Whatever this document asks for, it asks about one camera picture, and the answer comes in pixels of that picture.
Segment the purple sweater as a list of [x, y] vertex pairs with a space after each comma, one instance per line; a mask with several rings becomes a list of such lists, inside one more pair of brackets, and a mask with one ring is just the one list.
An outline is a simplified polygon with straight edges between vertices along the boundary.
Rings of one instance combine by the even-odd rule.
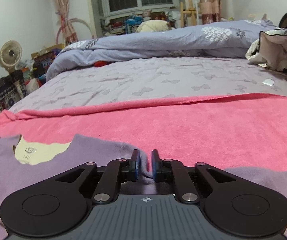
[[[66, 144], [27, 142], [23, 136], [0, 137], [0, 205], [11, 193], [82, 165], [105, 166], [111, 160], [130, 158], [135, 146], [75, 135]], [[287, 198], [287, 171], [260, 167], [228, 168], [227, 172], [280, 192]], [[0, 220], [0, 239], [7, 232]]]

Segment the patterned cloth covered cabinet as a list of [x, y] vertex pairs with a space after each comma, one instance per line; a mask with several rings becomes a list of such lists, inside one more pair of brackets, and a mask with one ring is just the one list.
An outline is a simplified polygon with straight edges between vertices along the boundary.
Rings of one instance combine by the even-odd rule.
[[21, 70], [15, 70], [10, 75], [0, 78], [0, 112], [10, 109], [27, 95]]

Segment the lavender bed sheet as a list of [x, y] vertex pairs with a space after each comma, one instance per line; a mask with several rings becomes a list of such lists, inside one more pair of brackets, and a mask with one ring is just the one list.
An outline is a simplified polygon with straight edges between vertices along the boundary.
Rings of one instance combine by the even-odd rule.
[[165, 57], [62, 72], [11, 107], [17, 113], [186, 96], [287, 96], [287, 76], [245, 59]]

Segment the cream desk fan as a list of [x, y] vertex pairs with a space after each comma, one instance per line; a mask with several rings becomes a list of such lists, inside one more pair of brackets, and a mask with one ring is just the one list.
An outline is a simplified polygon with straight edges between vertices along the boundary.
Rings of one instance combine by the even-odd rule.
[[22, 58], [22, 46], [14, 40], [7, 41], [0, 49], [0, 66], [9, 74], [14, 72]]

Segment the pink towel blanket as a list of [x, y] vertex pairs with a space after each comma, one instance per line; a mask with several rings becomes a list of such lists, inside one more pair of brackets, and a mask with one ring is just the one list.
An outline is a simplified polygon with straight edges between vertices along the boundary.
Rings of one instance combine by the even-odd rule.
[[252, 93], [0, 113], [0, 136], [65, 143], [75, 134], [125, 142], [186, 165], [287, 171], [287, 97]]

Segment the colourful toy box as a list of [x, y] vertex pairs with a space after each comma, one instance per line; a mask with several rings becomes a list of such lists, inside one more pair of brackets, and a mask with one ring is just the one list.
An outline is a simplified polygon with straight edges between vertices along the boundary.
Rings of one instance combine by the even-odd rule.
[[46, 74], [48, 68], [63, 48], [63, 44], [60, 43], [48, 48], [43, 48], [39, 52], [32, 53], [31, 58], [33, 60], [33, 76], [35, 78], [39, 78]]

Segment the cream pillow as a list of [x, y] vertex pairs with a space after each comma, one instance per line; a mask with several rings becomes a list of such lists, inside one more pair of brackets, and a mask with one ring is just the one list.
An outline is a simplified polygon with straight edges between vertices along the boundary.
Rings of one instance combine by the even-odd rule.
[[171, 25], [164, 20], [149, 20], [142, 22], [136, 32], [144, 33], [144, 32], [164, 32], [172, 30]]

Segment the blue plush toy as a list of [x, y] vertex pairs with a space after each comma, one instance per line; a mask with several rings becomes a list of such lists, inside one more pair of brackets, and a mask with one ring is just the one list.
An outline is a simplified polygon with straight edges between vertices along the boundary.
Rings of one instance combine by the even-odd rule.
[[141, 15], [131, 15], [125, 20], [126, 27], [132, 27], [135, 25], [140, 25], [143, 22], [143, 17]]

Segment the pink hula hoop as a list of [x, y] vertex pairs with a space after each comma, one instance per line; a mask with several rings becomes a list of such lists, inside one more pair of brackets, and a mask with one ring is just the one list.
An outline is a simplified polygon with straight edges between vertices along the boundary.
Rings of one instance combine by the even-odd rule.
[[[71, 18], [70, 22], [73, 28], [75, 29], [75, 33], [79, 41], [91, 40], [92, 38], [96, 36], [96, 34], [92, 31], [88, 22], [82, 19], [79, 19], [79, 18]], [[56, 34], [56, 44], [60, 44], [60, 43], [64, 45], [68, 44], [62, 33], [61, 26], [59, 26], [57, 34]]]

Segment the blue-grey duvet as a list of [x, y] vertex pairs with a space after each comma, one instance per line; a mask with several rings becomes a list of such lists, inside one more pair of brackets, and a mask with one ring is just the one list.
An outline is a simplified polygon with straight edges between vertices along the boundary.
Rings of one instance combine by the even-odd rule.
[[167, 56], [243, 58], [260, 32], [274, 29], [270, 20], [240, 20], [79, 41], [61, 50], [48, 68], [46, 80], [99, 61]]

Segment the wooden easel stand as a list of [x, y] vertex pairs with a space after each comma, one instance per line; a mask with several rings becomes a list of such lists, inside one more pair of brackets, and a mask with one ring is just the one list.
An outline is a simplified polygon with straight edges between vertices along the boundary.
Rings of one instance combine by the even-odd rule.
[[188, 0], [188, 6], [184, 9], [184, 3], [180, 2], [180, 27], [185, 27], [185, 18], [190, 17], [193, 26], [198, 25], [199, 10], [198, 4], [194, 4], [193, 0]]

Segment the pink left curtain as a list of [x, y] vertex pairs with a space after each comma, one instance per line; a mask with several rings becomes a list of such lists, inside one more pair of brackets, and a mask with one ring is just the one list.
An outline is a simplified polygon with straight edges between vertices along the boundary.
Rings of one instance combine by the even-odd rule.
[[70, 20], [68, 19], [69, 15], [69, 0], [55, 0], [57, 4], [57, 12], [60, 16], [61, 29], [65, 42], [67, 44], [72, 44], [78, 41], [76, 31], [73, 28]]

